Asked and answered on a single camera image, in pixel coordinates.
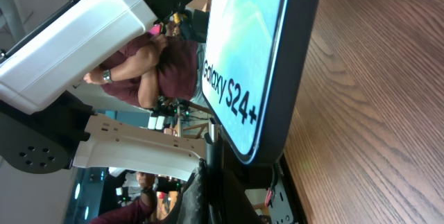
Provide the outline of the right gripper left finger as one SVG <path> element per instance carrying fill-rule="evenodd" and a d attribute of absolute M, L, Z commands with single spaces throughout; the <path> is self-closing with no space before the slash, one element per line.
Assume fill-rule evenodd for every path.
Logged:
<path fill-rule="evenodd" d="M 162 224 L 206 224 L 208 223 L 207 167 L 200 159 L 187 181 L 186 189 L 180 194 L 173 210 Z"/>

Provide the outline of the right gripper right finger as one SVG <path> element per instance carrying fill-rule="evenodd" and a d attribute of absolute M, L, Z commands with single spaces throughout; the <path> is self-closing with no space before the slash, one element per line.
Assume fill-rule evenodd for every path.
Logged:
<path fill-rule="evenodd" d="M 226 224 L 263 224 L 234 173 L 222 170 L 222 219 Z"/>

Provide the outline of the blue Samsung Galaxy smartphone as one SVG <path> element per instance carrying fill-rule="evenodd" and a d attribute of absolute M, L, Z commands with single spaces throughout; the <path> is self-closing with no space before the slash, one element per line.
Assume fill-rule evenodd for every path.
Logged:
<path fill-rule="evenodd" d="M 318 0 L 212 0 L 203 94 L 237 159 L 282 155 Z"/>

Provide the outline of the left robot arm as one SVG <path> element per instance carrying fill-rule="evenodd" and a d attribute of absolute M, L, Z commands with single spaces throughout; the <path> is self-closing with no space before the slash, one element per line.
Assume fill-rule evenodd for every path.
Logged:
<path fill-rule="evenodd" d="M 115 75 L 99 65 L 192 0 L 68 0 L 1 63 L 1 156 L 17 170 L 117 167 L 186 180 L 202 143 L 97 114 L 69 92 Z"/>

